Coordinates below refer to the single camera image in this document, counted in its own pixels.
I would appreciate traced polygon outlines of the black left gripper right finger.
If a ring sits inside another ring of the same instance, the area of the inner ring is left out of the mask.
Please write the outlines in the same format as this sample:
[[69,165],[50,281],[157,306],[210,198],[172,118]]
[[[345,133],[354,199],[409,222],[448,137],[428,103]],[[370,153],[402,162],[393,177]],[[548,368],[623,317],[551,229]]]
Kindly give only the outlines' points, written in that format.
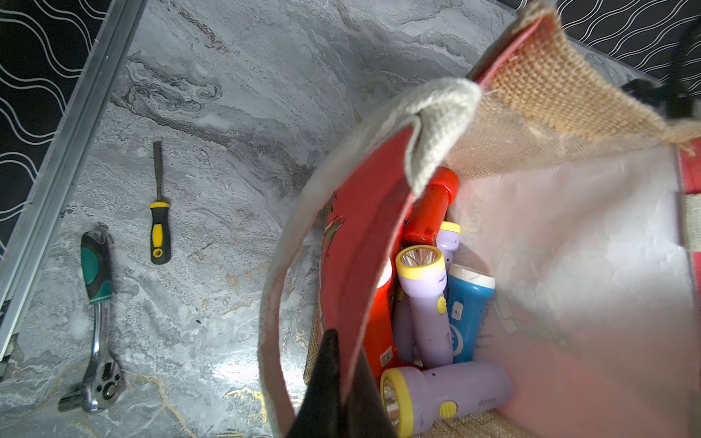
[[397,436],[383,407],[374,375],[363,351],[357,361],[352,387],[346,400],[346,436]]

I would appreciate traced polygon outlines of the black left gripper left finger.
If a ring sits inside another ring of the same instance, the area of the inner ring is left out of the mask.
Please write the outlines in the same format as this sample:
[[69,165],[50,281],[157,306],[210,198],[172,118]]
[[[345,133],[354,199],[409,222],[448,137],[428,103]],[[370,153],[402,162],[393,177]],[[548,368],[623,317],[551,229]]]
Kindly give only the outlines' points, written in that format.
[[321,339],[310,383],[288,438],[340,436],[340,380],[339,334],[331,328]]

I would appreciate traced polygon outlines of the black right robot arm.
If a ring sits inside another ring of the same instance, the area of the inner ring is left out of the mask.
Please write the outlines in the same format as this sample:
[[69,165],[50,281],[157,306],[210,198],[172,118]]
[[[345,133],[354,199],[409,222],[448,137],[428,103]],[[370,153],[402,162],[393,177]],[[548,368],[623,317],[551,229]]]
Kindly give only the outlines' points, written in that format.
[[621,90],[635,100],[662,111],[668,120],[682,120],[694,117],[694,98],[682,79],[687,56],[692,45],[700,40],[700,18],[679,40],[675,48],[667,79],[659,86],[650,80],[636,78],[621,87]]

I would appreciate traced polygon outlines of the purple flashlight back row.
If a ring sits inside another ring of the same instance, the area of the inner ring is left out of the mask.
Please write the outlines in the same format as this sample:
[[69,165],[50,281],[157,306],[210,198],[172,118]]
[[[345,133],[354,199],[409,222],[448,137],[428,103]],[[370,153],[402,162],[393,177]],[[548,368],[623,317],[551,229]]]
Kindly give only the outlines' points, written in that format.
[[513,384],[496,363],[468,361],[430,370],[385,370],[380,392],[397,435],[411,437],[429,431],[439,420],[500,407],[512,396]]

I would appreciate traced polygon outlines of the blue flashlight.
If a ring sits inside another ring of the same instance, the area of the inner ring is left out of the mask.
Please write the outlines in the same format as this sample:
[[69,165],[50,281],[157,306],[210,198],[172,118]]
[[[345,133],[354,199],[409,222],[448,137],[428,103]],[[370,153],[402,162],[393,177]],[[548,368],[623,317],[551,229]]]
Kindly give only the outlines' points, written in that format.
[[471,361],[485,308],[495,293],[496,279],[467,266],[448,271],[448,317],[454,363]]

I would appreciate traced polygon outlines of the red flashlight back row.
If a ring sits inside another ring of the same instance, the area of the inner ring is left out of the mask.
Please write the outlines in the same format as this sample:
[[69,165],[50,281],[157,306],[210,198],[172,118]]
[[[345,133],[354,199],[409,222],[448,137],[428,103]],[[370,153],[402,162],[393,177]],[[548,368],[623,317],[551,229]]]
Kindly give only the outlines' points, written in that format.
[[436,169],[405,223],[404,247],[436,244],[441,224],[447,209],[456,200],[459,186],[459,178],[452,170],[443,166]]

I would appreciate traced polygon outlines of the jute and red tote bag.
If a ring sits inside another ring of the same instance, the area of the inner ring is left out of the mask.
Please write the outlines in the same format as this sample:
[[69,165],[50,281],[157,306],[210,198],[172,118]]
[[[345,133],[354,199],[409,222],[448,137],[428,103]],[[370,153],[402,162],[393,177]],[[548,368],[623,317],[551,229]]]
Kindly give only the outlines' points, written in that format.
[[440,165],[462,184],[457,261],[497,281],[476,355],[500,363],[515,392],[433,436],[699,436],[700,123],[607,82],[549,1],[527,3],[466,78],[378,109],[303,188],[260,308],[273,434],[286,436],[300,409],[281,370],[279,307],[317,214],[329,225],[310,359],[337,330],[343,436],[374,284]]

